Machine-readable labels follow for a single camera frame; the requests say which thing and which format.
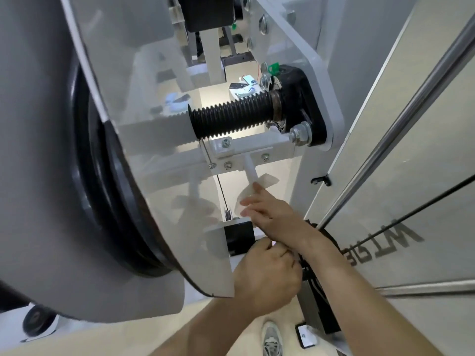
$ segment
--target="shoe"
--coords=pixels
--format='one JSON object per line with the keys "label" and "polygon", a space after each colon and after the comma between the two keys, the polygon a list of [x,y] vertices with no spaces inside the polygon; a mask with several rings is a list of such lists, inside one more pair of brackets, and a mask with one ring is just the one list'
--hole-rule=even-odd
{"label": "shoe", "polygon": [[263,356],[282,356],[282,336],[277,325],[271,321],[264,323],[262,327]]}

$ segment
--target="black ribbed shaft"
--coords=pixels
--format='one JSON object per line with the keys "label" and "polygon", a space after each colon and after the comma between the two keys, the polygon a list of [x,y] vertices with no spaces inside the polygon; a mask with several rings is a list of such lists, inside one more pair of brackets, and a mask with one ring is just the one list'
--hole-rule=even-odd
{"label": "black ribbed shaft", "polygon": [[192,111],[188,106],[188,112],[197,138],[247,129],[271,121],[274,117],[272,98],[268,92],[205,109]]}

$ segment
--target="beige floor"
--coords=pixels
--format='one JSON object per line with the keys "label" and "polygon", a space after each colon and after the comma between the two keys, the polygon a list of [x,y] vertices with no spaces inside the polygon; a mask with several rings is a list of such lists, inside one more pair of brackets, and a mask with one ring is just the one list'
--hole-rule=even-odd
{"label": "beige floor", "polygon": [[[2,353],[2,356],[146,356],[190,320],[207,302],[208,300],[204,300],[187,305],[177,315],[117,323],[66,336],[52,335]],[[269,319],[277,323],[281,330],[284,355],[336,356],[335,349],[324,341],[306,350],[300,348],[294,327],[302,322],[303,316],[296,298],[279,311],[254,320],[228,355],[261,356],[261,327]]]}

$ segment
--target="chrome rod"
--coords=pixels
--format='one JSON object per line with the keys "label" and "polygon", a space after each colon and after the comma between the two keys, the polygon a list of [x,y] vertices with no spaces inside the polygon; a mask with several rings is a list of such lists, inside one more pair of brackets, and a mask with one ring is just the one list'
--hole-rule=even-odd
{"label": "chrome rod", "polygon": [[467,294],[475,293],[475,280],[456,280],[379,287],[376,290],[385,297]]}
{"label": "chrome rod", "polygon": [[318,225],[322,229],[345,206],[402,137],[420,119],[475,53],[475,14],[391,125]]}

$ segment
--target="person's right hand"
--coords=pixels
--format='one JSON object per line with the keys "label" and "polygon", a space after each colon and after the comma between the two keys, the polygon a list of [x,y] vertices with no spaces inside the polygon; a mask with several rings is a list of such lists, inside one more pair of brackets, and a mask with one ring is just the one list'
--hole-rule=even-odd
{"label": "person's right hand", "polygon": [[276,199],[257,182],[252,186],[255,194],[241,201],[241,205],[247,206],[241,216],[249,216],[267,237],[302,253],[306,240],[320,235],[287,202]]}

